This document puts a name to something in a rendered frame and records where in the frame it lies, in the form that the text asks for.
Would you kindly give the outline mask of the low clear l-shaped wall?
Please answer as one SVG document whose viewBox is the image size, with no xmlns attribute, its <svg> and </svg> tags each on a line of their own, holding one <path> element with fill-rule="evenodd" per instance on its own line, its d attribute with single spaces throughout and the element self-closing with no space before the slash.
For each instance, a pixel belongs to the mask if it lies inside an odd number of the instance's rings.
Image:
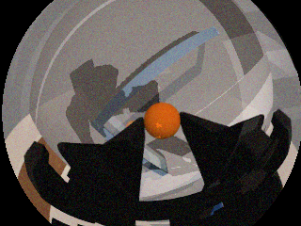
<svg viewBox="0 0 301 226">
<path fill-rule="evenodd" d="M 125 129 L 124 125 L 121 124 L 120 121 L 118 121 L 114 116 L 110 117 L 110 120 L 106 121 L 103 125 L 114 136 L 119 135 L 121 129 Z M 144 143 L 143 158 L 146 158 L 147 161 L 154 163 L 154 166 L 159 167 L 159 169 L 168 172 L 168 170 L 166 170 L 166 159 L 155 153 L 155 150 L 148 147 L 146 143 Z"/>
</svg>

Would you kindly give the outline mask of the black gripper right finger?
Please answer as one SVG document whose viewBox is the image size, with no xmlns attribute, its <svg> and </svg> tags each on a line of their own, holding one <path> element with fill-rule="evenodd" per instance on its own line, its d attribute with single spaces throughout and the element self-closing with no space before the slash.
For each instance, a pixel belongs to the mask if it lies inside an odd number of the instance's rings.
<svg viewBox="0 0 301 226">
<path fill-rule="evenodd" d="M 206 189 L 219 184 L 218 178 L 232 161 L 242 138 L 262 129 L 264 120 L 264 114 L 259 114 L 229 127 L 191 113 L 181 112 L 180 116 L 182 131 L 195 156 Z"/>
</svg>

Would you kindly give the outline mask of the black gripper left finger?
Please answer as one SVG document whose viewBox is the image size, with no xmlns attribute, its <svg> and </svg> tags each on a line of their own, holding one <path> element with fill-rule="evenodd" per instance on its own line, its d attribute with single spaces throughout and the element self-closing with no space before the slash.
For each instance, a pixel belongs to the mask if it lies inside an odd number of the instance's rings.
<svg viewBox="0 0 301 226">
<path fill-rule="evenodd" d="M 139 117 L 103 144 L 60 142 L 57 149 L 69 166 L 108 174 L 131 201 L 139 201 L 144 140 L 146 127 Z"/>
</svg>

